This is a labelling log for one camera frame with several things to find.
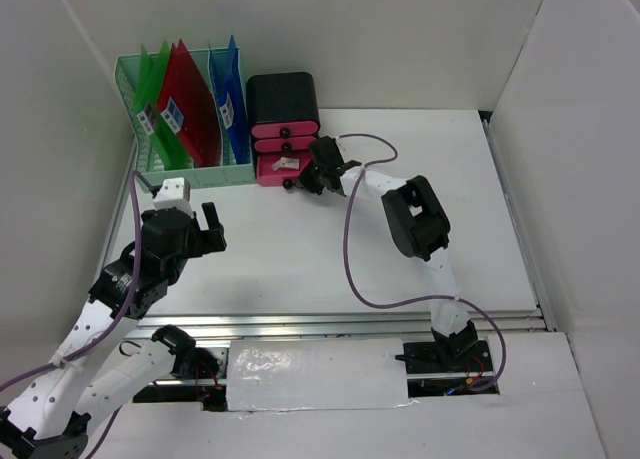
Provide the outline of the blue clip file folder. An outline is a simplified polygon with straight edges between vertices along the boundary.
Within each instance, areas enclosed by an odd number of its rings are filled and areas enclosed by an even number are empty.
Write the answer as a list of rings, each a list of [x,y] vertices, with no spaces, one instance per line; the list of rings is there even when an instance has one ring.
[[[208,72],[221,127],[226,133],[236,164],[249,164],[250,138],[245,105],[240,50],[234,35],[224,51],[210,48]]]

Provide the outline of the green clip file folder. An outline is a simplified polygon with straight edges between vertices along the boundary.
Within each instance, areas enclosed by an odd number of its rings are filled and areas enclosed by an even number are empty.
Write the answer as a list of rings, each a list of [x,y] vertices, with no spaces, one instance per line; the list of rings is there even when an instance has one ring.
[[[162,43],[155,56],[150,55],[144,46],[141,47],[139,77],[133,101],[134,116],[165,171],[182,170],[190,165],[190,156],[157,107],[170,52],[167,41]]]

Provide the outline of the black pink drawer unit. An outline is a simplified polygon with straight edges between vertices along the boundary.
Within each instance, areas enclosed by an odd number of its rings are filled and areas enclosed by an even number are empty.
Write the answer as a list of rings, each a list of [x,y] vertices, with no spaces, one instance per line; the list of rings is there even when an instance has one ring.
[[[254,75],[246,85],[246,105],[257,184],[292,188],[310,162],[309,145],[320,130],[313,76]],[[271,165],[282,156],[298,158],[300,168],[274,172]]]

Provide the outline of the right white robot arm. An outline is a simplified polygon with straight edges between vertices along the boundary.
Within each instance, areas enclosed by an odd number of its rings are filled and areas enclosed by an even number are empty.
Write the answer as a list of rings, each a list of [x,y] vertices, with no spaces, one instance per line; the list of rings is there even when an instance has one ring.
[[[342,233],[342,260],[347,283],[355,297],[364,305],[377,310],[427,302],[434,338],[434,355],[438,364],[454,371],[470,358],[470,351],[478,341],[478,334],[467,311],[467,304],[459,297],[449,256],[451,223],[428,179],[417,175],[410,179],[392,177],[371,169],[374,165],[395,161],[399,152],[388,140],[369,133],[361,138],[377,140],[391,150],[386,158],[366,163],[346,161],[338,139],[324,136],[309,146],[311,162],[298,179],[302,189],[317,195],[323,191],[339,194],[347,199]],[[355,199],[358,194],[372,203],[382,205],[386,223],[397,250],[410,259],[424,262],[437,292],[431,295],[377,304],[367,300],[357,289],[349,262],[349,233]]]

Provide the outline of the red clip file folder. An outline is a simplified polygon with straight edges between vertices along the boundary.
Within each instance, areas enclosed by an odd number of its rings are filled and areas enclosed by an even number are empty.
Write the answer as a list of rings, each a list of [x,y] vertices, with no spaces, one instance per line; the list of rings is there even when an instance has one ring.
[[[220,164],[222,138],[215,101],[182,40],[171,45],[156,107],[196,168]]]

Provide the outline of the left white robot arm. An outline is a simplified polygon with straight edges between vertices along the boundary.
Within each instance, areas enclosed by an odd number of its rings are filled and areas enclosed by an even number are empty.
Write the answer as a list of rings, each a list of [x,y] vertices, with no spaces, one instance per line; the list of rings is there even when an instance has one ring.
[[[103,268],[80,317],[44,371],[1,412],[1,443],[16,458],[78,458],[90,435],[149,383],[184,378],[199,366],[213,375],[213,356],[174,325],[157,329],[140,349],[104,375],[98,372],[152,305],[166,296],[190,259],[226,248],[213,203],[207,227],[176,207],[148,210],[139,235]]]

